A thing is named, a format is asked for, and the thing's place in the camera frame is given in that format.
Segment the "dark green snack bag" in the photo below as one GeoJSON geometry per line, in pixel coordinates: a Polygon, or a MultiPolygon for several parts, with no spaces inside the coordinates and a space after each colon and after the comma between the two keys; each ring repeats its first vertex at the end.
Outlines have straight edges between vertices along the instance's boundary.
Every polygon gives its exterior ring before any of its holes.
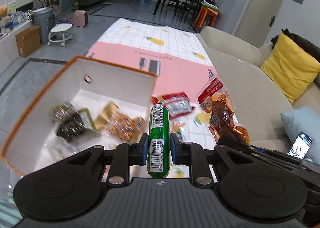
{"type": "Polygon", "coordinates": [[[66,102],[52,107],[50,115],[53,122],[59,124],[56,136],[69,143],[83,134],[99,134],[88,108],[76,110],[71,102],[66,102]]]}

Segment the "red silver snack bag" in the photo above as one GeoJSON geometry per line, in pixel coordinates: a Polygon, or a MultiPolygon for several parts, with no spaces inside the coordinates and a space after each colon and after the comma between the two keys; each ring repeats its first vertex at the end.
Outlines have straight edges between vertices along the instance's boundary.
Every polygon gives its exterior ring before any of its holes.
{"type": "Polygon", "coordinates": [[[185,92],[158,95],[151,98],[153,104],[162,104],[167,108],[170,119],[190,114],[195,107],[190,104],[190,98],[185,92]]]}

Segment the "smartphone with lit screen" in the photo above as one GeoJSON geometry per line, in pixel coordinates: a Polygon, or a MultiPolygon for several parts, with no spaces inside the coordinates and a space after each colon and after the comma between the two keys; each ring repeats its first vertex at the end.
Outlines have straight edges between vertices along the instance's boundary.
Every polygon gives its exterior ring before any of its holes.
{"type": "Polygon", "coordinates": [[[291,148],[287,152],[287,155],[303,159],[308,153],[311,145],[312,139],[309,136],[307,136],[307,134],[301,132],[298,134],[295,142],[292,144],[291,148]]]}

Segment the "orange cardboard storage box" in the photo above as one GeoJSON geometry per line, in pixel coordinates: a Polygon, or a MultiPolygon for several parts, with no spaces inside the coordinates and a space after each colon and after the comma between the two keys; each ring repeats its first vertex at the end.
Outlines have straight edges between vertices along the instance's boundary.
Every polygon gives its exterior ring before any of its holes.
{"type": "Polygon", "coordinates": [[[36,95],[1,158],[27,175],[91,146],[115,149],[145,129],[156,75],[86,57],[68,62],[36,95]]]}

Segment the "orange stool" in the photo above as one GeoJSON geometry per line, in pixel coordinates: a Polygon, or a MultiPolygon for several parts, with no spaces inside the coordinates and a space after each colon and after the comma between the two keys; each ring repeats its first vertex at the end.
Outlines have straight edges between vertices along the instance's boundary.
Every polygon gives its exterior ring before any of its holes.
{"type": "Polygon", "coordinates": [[[194,20],[194,30],[198,30],[204,27],[204,22],[207,18],[208,26],[213,27],[217,16],[221,13],[220,9],[213,4],[210,4],[206,0],[200,3],[200,7],[196,12],[196,18],[194,20]]]}

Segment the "green sausage stick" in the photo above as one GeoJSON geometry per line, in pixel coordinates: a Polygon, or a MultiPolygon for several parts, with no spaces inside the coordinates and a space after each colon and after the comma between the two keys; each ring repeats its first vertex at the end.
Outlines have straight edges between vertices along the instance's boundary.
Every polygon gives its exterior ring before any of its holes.
{"type": "Polygon", "coordinates": [[[161,104],[155,104],[149,118],[149,147],[147,169],[149,176],[166,178],[170,170],[169,112],[161,104]]]}

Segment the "brown cardboard box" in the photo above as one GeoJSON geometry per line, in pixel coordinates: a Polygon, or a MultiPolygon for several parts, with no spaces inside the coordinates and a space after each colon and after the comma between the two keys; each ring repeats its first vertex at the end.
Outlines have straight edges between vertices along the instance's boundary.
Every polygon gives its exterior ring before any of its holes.
{"type": "Polygon", "coordinates": [[[18,33],[16,35],[16,44],[19,56],[29,56],[41,46],[40,27],[33,25],[31,28],[18,33]]]}

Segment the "lemon pattern picnic mat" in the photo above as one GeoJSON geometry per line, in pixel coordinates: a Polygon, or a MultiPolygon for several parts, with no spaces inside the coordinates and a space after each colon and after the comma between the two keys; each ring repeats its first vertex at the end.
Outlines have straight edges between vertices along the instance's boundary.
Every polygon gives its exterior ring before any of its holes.
{"type": "Polygon", "coordinates": [[[229,122],[237,124],[227,87],[193,33],[168,26],[151,26],[120,18],[93,44],[86,57],[131,67],[156,75],[152,101],[184,96],[193,107],[188,114],[175,117],[170,131],[185,141],[213,149],[219,138],[210,123],[212,107],[222,103],[229,122]]]}

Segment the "gold peanut snack bag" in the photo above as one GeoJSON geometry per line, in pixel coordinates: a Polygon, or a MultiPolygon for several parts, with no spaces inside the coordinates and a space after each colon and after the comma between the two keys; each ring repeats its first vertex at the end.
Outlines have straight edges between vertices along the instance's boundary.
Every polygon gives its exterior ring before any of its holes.
{"type": "Polygon", "coordinates": [[[141,116],[131,118],[122,113],[113,101],[104,106],[94,120],[99,132],[105,132],[125,142],[137,142],[144,123],[141,116]]]}

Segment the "yellow cushion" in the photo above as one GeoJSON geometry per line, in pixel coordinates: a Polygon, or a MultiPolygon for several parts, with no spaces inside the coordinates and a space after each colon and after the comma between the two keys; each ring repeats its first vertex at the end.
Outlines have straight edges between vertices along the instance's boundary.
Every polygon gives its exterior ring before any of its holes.
{"type": "Polygon", "coordinates": [[[293,103],[316,79],[319,62],[284,32],[278,36],[271,55],[261,65],[262,71],[293,103]]]}

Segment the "dark blanket on sofa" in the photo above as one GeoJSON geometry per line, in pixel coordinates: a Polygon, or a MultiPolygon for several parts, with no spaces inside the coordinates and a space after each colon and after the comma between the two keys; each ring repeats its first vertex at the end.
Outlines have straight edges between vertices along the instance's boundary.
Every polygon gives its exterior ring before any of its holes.
{"type": "Polygon", "coordinates": [[[297,34],[291,33],[287,28],[285,30],[282,29],[281,31],[283,32],[283,34],[285,34],[285,36],[294,41],[306,53],[313,56],[313,58],[315,58],[317,62],[320,62],[320,48],[318,46],[297,34]]]}

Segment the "white round rolling stool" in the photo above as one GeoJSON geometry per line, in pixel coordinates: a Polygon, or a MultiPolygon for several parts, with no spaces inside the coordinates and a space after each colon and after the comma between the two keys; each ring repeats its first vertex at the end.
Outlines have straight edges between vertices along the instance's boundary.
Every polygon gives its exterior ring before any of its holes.
{"type": "Polygon", "coordinates": [[[65,47],[66,42],[73,39],[72,28],[73,25],[70,23],[56,24],[49,30],[47,45],[60,43],[62,47],[65,47]]]}

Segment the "grey trash bin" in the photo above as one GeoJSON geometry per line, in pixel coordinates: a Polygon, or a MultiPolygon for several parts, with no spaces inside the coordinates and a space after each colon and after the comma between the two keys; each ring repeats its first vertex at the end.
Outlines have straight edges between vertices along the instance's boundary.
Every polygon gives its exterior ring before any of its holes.
{"type": "Polygon", "coordinates": [[[40,27],[41,44],[48,43],[49,30],[54,26],[55,17],[52,7],[43,7],[33,11],[33,23],[40,27]]]}

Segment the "red brown jerky packet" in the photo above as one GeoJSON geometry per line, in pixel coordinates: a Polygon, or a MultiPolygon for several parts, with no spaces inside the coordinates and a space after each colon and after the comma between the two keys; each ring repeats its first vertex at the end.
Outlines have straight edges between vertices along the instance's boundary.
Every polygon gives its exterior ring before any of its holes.
{"type": "Polygon", "coordinates": [[[245,127],[234,120],[235,109],[231,95],[221,78],[213,75],[197,97],[202,111],[210,114],[208,129],[215,141],[230,138],[249,145],[249,134],[245,127]]]}

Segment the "pink small heater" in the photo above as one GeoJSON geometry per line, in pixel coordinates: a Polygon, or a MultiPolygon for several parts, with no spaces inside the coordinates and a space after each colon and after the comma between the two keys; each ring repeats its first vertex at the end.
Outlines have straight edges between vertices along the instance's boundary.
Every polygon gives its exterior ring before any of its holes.
{"type": "Polygon", "coordinates": [[[86,11],[76,10],[73,15],[73,25],[85,27],[88,24],[88,14],[86,11]]]}

